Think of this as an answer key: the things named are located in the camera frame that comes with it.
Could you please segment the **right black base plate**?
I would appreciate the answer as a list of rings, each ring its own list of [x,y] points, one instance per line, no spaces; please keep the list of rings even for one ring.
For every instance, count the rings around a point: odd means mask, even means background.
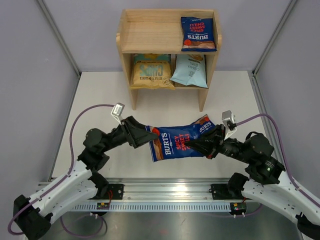
[[[232,195],[226,183],[213,183],[210,185],[210,189],[208,190],[213,200],[243,200],[244,197],[242,195]]]

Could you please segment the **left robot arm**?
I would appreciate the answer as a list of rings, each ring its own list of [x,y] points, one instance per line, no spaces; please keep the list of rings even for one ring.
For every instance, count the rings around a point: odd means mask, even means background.
[[[18,196],[13,203],[13,219],[29,240],[44,236],[51,225],[76,204],[103,199],[108,194],[108,181],[99,174],[109,156],[105,153],[128,143],[133,148],[158,138],[133,116],[121,120],[110,133],[90,129],[83,142],[84,150],[71,162],[70,168],[46,187],[30,195]]]

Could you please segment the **aluminium frame post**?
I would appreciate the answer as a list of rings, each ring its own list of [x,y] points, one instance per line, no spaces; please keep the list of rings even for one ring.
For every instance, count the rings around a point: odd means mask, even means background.
[[[80,79],[82,71],[80,70],[76,60],[74,59],[69,47],[67,46],[64,37],[62,36],[55,19],[51,11],[49,10],[46,2],[44,0],[35,0],[35,3],[39,7],[40,11],[42,12],[46,22],[48,23],[52,34],[54,35],[55,39],[58,42],[58,45],[62,52],[64,53],[67,61],[69,62],[70,66],[72,67],[74,73],[76,74],[77,78]]]
[[[252,75],[256,77],[264,64],[265,60],[267,59],[270,51],[273,48],[273,45],[276,43],[276,40],[278,39],[280,33],[282,32],[283,28],[285,27],[285,24],[287,23],[289,17],[291,16],[293,10],[295,9],[298,0],[290,0],[288,5],[286,6],[280,20],[278,21],[274,31],[271,34],[271,37],[269,38],[261,56],[259,57],[254,69],[252,70]]]

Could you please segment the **right aluminium frame post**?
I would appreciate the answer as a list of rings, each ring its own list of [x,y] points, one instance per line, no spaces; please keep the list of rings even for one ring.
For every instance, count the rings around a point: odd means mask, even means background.
[[[295,9],[298,0],[290,0],[288,5],[286,6],[280,20],[278,21],[274,31],[271,34],[271,37],[269,38],[261,56],[259,57],[254,69],[252,70],[252,75],[256,77],[264,64],[265,60],[267,59],[270,51],[273,48],[273,45],[276,43],[276,40],[278,39],[280,33],[282,32],[283,28],[285,27],[285,24],[287,23],[289,17],[291,16],[293,10]]]

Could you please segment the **wooden two-tier shelf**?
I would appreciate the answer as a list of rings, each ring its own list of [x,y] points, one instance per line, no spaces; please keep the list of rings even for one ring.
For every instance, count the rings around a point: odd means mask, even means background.
[[[215,52],[205,53],[206,82],[211,84],[222,46],[222,31],[215,9],[124,9],[121,13],[116,46],[127,84],[133,110],[137,108],[138,89],[132,88],[134,54],[170,54],[171,67],[176,67],[176,55],[182,53],[183,31],[181,17],[211,18],[213,20]]]

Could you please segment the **blue Burts chips bag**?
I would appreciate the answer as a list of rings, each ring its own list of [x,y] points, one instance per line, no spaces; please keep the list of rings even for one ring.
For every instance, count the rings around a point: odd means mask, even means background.
[[[181,17],[182,52],[216,52],[212,18]]]
[[[213,130],[216,127],[207,114],[192,122],[191,125],[194,125],[194,128],[199,136]]]
[[[198,139],[205,128],[200,123],[185,126],[154,127],[146,126],[148,132],[157,135],[149,142],[152,161],[202,157],[203,154],[190,148],[186,142]]]

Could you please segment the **left aluminium frame post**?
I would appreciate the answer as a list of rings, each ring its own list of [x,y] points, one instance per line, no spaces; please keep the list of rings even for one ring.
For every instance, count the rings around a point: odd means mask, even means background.
[[[80,79],[82,71],[80,70],[76,60],[74,59],[69,47],[67,46],[64,37],[62,36],[55,19],[51,11],[49,10],[46,2],[44,0],[35,0],[35,3],[39,7],[40,11],[42,12],[46,22],[48,23],[52,34],[54,35],[55,39],[58,42],[58,45],[62,52],[64,53],[67,61],[69,62],[70,66],[72,67],[74,73],[76,74],[77,78]]]

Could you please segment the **large yellow kettle chips bag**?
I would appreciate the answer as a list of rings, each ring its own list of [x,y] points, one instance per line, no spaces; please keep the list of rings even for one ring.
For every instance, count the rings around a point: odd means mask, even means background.
[[[135,53],[131,89],[170,89],[175,90],[171,81],[171,55]]]

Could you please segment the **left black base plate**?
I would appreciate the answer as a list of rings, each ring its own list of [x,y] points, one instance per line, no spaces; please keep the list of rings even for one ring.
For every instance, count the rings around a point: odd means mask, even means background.
[[[123,184],[108,184],[102,188],[99,195],[101,200],[122,200],[124,196],[124,185]]]

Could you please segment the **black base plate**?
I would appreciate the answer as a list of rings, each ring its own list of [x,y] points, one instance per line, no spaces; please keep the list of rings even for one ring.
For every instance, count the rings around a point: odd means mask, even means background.
[[[122,200],[124,196],[124,185],[123,184],[108,184],[102,188],[99,195],[101,200]]]
[[[210,189],[208,190],[213,200],[243,200],[244,197],[242,195],[232,195],[226,183],[213,183],[210,185]]]

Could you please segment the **light blue cassava chips bag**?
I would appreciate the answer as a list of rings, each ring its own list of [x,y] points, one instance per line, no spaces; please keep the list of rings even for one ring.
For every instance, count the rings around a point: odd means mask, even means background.
[[[184,85],[207,88],[206,61],[203,54],[178,54],[171,81]]]

